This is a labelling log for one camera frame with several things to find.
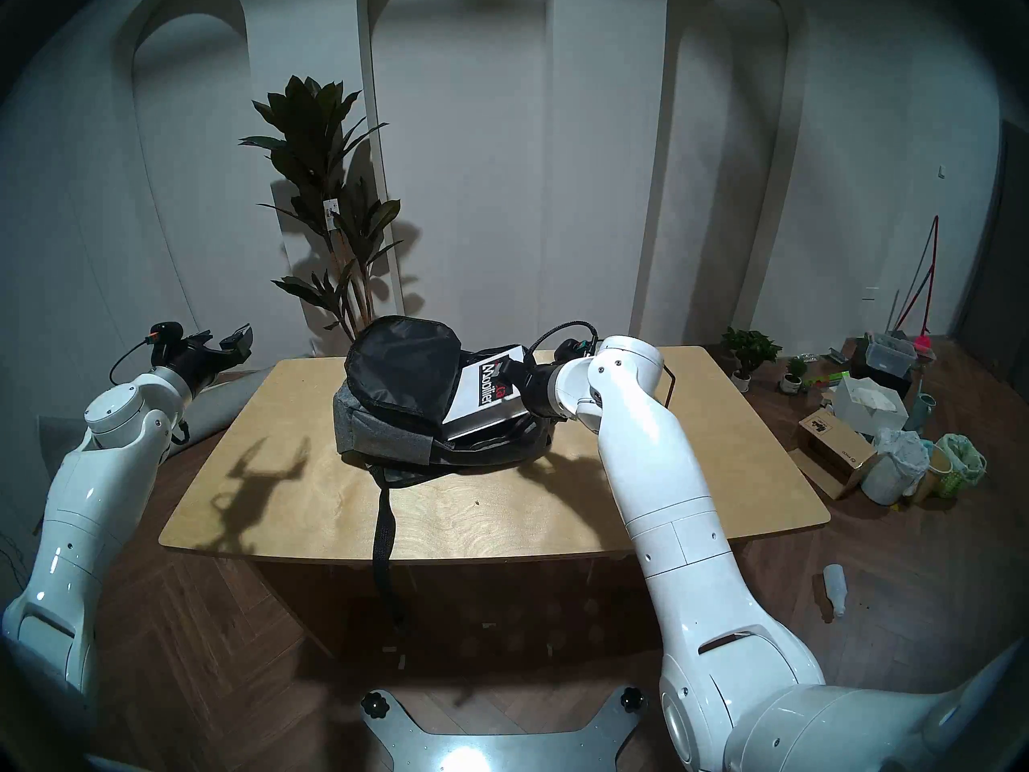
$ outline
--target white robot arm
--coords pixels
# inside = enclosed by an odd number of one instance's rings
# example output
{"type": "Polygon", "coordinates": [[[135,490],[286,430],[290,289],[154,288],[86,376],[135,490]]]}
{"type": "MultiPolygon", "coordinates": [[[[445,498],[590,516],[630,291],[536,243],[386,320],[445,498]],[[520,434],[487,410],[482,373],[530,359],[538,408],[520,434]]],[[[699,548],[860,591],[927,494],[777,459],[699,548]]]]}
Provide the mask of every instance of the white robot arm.
{"type": "Polygon", "coordinates": [[[597,432],[615,503],[661,626],[661,709],[683,766],[704,770],[921,769],[992,691],[1013,645],[944,695],[824,686],[808,647],[757,604],[679,421],[653,399],[661,352],[611,337],[595,356],[505,363],[537,415],[597,432]]]}
{"type": "Polygon", "coordinates": [[[210,337],[183,338],[178,323],[154,325],[144,341],[154,347],[153,369],[85,410],[85,435],[46,496],[29,584],[4,611],[3,636],[15,662],[75,732],[87,731],[94,717],[94,619],[104,575],[139,524],[173,432],[188,430],[185,408],[218,373],[250,355],[249,326],[222,340],[221,350],[205,346],[210,337]]]}

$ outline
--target black strap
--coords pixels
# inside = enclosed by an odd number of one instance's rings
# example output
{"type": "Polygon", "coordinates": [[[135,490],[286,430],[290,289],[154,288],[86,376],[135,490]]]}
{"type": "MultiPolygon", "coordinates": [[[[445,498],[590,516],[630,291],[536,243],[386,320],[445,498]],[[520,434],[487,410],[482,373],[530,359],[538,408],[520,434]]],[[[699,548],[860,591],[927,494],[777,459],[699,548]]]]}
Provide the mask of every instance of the black strap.
{"type": "Polygon", "coordinates": [[[376,589],[389,609],[393,624],[398,630],[404,627],[403,606],[400,598],[393,591],[393,582],[389,571],[389,557],[393,553],[393,540],[396,538],[396,518],[389,504],[389,485],[381,465],[370,465],[368,472],[379,485],[379,517],[376,520],[376,538],[371,546],[371,577],[376,589]]]}

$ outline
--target metal mounting plate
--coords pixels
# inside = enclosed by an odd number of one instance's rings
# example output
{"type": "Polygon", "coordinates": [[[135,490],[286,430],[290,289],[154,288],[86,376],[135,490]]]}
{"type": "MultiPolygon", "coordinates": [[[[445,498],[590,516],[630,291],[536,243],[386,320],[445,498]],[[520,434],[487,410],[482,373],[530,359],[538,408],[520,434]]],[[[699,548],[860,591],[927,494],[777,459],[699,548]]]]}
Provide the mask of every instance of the metal mounting plate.
{"type": "Polygon", "coordinates": [[[614,770],[618,750],[646,711],[645,698],[633,711],[623,706],[626,689],[616,689],[586,728],[569,733],[425,733],[383,690],[369,696],[385,699],[385,715],[376,718],[362,708],[361,716],[393,757],[394,772],[597,772],[614,770]]]}

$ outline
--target green object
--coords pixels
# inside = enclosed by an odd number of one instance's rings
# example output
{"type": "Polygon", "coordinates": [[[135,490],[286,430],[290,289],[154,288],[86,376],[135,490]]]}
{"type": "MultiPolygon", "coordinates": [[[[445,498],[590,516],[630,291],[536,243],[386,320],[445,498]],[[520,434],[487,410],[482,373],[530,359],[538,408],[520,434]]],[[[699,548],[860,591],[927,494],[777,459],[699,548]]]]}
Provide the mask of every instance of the green object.
{"type": "Polygon", "coordinates": [[[782,346],[775,345],[760,331],[743,331],[729,326],[721,339],[740,361],[741,376],[750,376],[761,362],[774,362],[782,351],[782,346]]]}
{"type": "Polygon", "coordinates": [[[963,434],[944,434],[936,447],[947,454],[954,465],[954,469],[936,485],[939,497],[953,498],[965,487],[974,487],[986,476],[986,458],[963,434]]]}
{"type": "Polygon", "coordinates": [[[322,277],[311,275],[310,283],[295,276],[273,281],[290,295],[328,312],[335,320],[325,326],[342,326],[353,341],[357,332],[375,319],[368,269],[392,243],[380,248],[383,230],[400,212],[400,202],[372,199],[363,178],[348,181],[344,169],[347,155],[371,133],[385,127],[379,124],[354,137],[364,118],[343,132],[342,124],[357,101],[359,91],[344,94],[343,82],[320,85],[311,77],[293,76],[285,93],[269,94],[268,104],[254,102],[261,117],[281,132],[284,138],[252,136],[240,140],[241,146],[257,146],[270,152],[275,170],[292,182],[299,191],[290,199],[293,211],[274,204],[262,204],[295,218],[322,241],[328,249],[329,272],[322,277]],[[336,200],[338,210],[324,203],[336,200]],[[332,231],[339,230],[336,248],[332,231]]]}
{"type": "Polygon", "coordinates": [[[801,357],[794,356],[789,360],[786,365],[786,370],[789,371],[793,376],[800,379],[804,374],[808,372],[808,363],[805,362],[801,357]]]}
{"type": "Polygon", "coordinates": [[[805,387],[821,387],[823,384],[832,384],[841,379],[849,379],[850,371],[840,371],[835,374],[826,374],[825,376],[816,376],[813,379],[808,379],[804,382],[805,387]]]}

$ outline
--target plastic bottle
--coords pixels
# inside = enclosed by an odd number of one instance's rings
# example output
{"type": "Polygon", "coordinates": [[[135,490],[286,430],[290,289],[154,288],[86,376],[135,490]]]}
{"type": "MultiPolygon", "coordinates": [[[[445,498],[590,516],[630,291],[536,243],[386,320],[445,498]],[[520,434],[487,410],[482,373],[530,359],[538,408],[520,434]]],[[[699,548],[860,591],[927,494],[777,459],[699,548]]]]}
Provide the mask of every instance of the plastic bottle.
{"type": "Polygon", "coordinates": [[[847,600],[847,578],[844,577],[843,567],[839,564],[827,564],[822,570],[825,578],[825,594],[832,601],[832,613],[843,617],[847,610],[845,601],[847,600]]]}

